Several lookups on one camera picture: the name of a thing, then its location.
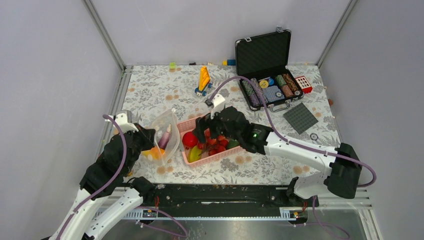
gray wall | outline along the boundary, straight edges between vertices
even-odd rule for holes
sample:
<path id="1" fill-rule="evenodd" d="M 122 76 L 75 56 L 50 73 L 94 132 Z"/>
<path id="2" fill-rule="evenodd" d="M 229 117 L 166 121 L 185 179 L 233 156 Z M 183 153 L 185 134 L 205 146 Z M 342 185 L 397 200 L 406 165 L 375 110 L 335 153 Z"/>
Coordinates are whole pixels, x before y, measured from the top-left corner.
<path id="1" fill-rule="evenodd" d="M 82 1 L 0 3 L 0 239 L 54 233 L 94 162 L 120 71 Z"/>
<path id="2" fill-rule="evenodd" d="M 349 0 L 93 0 L 127 64 L 221 64 L 237 39 L 292 30 L 290 63 L 316 63 Z"/>
<path id="3" fill-rule="evenodd" d="M 343 140 L 377 172 L 369 192 L 385 240 L 423 238 L 423 9 L 359 1 L 321 68 Z"/>

basket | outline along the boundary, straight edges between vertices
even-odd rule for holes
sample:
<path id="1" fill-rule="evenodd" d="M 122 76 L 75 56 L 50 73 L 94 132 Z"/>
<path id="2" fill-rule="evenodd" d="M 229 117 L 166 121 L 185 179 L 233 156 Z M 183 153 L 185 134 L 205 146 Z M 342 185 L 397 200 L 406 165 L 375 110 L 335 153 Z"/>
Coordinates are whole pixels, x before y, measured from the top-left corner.
<path id="1" fill-rule="evenodd" d="M 184 136 L 185 133 L 195 129 L 196 119 L 197 119 L 197 117 L 194 117 L 194 118 L 191 118 L 187 121 L 179 122 L 176 125 L 176 127 L 178 128 L 178 131 L 179 131 L 180 139 L 183 139 L 183 136 Z M 183 147 L 183 149 L 184 150 L 182 151 L 182 158 L 184 159 L 185 164 L 189 165 L 192 168 L 198 167 L 198 166 L 203 165 L 203 164 L 219 161 L 224 157 L 230 156 L 232 154 L 238 153 L 241 150 L 243 150 L 243 148 L 241 146 L 236 146 L 236 147 L 233 147 L 231 149 L 228 149 L 228 150 L 225 150 L 223 152 L 212 155 L 212 156 L 208 156 L 208 153 L 204 152 L 201 156 L 202 157 L 201 159 L 194 161 L 194 162 L 189 162 L 187 160 L 187 155 L 189 154 L 190 150 L 186 150 L 185 147 Z"/>

black case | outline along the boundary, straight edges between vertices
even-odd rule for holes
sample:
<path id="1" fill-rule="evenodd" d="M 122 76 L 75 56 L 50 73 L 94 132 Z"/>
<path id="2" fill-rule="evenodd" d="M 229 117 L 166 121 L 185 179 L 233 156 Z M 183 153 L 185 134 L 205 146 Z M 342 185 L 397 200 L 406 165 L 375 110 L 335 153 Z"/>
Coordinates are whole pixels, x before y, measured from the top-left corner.
<path id="1" fill-rule="evenodd" d="M 274 84 L 278 85 L 276 76 L 289 74 L 298 90 L 299 96 L 286 97 L 273 102 L 268 102 L 266 105 L 272 112 L 288 109 L 290 102 L 303 98 L 305 95 L 301 86 L 296 82 L 293 74 L 286 68 L 289 61 L 289 49 L 292 32 L 290 30 L 281 30 L 277 28 L 276 32 L 267 33 L 259 36 L 246 37 L 235 42 L 235 59 L 237 75 L 248 79 L 256 78 L 258 81 L 267 77 L 274 79 Z M 238 82 L 241 92 L 246 99 L 249 108 L 252 111 L 261 109 L 261 106 L 253 106 L 242 80 Z M 275 109 L 275 106 L 285 104 L 286 107 Z"/>

floral pattern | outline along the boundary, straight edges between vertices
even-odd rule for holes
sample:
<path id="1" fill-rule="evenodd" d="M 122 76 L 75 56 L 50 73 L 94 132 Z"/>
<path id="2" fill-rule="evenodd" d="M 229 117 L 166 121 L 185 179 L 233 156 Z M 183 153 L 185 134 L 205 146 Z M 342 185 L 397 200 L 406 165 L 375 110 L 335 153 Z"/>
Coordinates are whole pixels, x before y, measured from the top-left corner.
<path id="1" fill-rule="evenodd" d="M 170 70 L 168 66 L 134 66 L 122 109 L 130 110 L 133 120 L 140 120 L 148 127 L 150 123 L 167 109 L 175 108 L 178 122 L 206 114 L 209 108 L 206 97 L 197 96 L 195 88 L 199 84 L 200 65 L 180 66 Z M 324 146 L 338 146 L 339 135 L 332 116 L 326 91 L 316 66 L 295 65 L 287 67 L 295 76 L 305 76 L 313 87 L 295 106 L 303 103 L 318 119 L 318 123 L 298 134 L 283 118 L 287 110 L 270 112 L 276 128 L 290 137 Z M 212 93 L 224 80 L 236 75 L 233 66 L 207 66 Z M 253 123 L 268 125 L 263 110 L 251 111 L 243 97 L 237 81 L 229 82 L 219 91 L 232 105 L 243 112 Z M 317 134 L 312 140 L 310 135 Z M 144 176 L 153 183 L 196 183 L 196 184 L 288 184 L 293 177 L 306 177 L 316 170 L 296 161 L 276 156 L 264 156 L 249 152 L 239 152 L 221 161 L 214 161 L 198 167 L 190 167 L 177 153 L 165 165 L 156 165 L 140 158 L 132 169 L 131 177 Z"/>

case lid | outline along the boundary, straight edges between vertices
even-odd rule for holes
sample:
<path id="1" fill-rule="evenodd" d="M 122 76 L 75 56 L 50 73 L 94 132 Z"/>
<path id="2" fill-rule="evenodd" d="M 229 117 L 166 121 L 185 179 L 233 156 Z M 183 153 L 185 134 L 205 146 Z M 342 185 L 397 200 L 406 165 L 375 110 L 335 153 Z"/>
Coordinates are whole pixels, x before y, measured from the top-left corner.
<path id="1" fill-rule="evenodd" d="M 284 30 L 237 40 L 237 75 L 260 78 L 285 69 L 289 61 L 291 35 L 290 30 Z"/>

